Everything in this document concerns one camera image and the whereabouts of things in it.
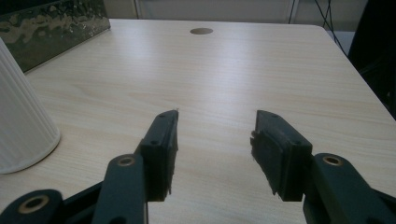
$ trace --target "table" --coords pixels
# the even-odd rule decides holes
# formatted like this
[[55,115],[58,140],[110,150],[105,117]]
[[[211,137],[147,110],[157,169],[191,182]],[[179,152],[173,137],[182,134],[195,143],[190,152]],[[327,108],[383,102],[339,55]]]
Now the table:
[[[172,195],[150,223],[305,223],[273,196],[249,144],[256,110],[277,113],[396,196],[396,123],[320,27],[112,20],[112,28],[27,74],[62,132],[26,170],[0,175],[0,211],[22,194],[64,198],[101,181],[154,117],[178,108]],[[210,28],[193,35],[193,28]]]

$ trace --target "black chair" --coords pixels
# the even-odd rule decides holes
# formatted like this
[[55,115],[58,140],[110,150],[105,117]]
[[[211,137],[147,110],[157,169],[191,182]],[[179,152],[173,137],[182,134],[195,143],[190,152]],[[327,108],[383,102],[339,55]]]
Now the black chair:
[[369,0],[349,60],[396,119],[396,1]]

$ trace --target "gray wall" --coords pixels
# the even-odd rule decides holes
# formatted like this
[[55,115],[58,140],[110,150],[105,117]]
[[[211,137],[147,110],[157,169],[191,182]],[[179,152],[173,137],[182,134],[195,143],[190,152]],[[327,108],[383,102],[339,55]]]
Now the gray wall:
[[[140,19],[287,23],[293,0],[137,0]],[[323,10],[328,0],[318,0]],[[332,0],[337,31],[355,31],[367,0]],[[105,0],[110,18],[136,19],[134,0]],[[296,0],[292,23],[322,25],[314,0]]]

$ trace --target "white cylindrical object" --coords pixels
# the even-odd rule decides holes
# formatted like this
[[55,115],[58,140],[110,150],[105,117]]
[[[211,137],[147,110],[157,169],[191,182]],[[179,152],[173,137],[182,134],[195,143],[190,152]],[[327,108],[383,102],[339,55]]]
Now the white cylindrical object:
[[0,38],[0,174],[41,161],[60,138],[59,129]]

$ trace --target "black mechanical part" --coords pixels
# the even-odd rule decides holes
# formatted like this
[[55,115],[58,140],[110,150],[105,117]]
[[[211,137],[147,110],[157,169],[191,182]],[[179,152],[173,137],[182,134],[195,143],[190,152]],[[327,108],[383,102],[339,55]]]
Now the black mechanical part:
[[252,154],[282,201],[304,197],[308,224],[396,223],[396,199],[371,189],[346,159],[312,145],[276,114],[258,111]]
[[158,115],[134,154],[108,164],[103,182],[66,200],[54,189],[30,192],[4,210],[0,223],[148,223],[148,202],[164,201],[171,188],[177,119],[176,110]]
[[303,197],[312,144],[279,115],[262,110],[257,111],[250,144],[252,155],[267,176],[273,193],[284,202],[299,202]]

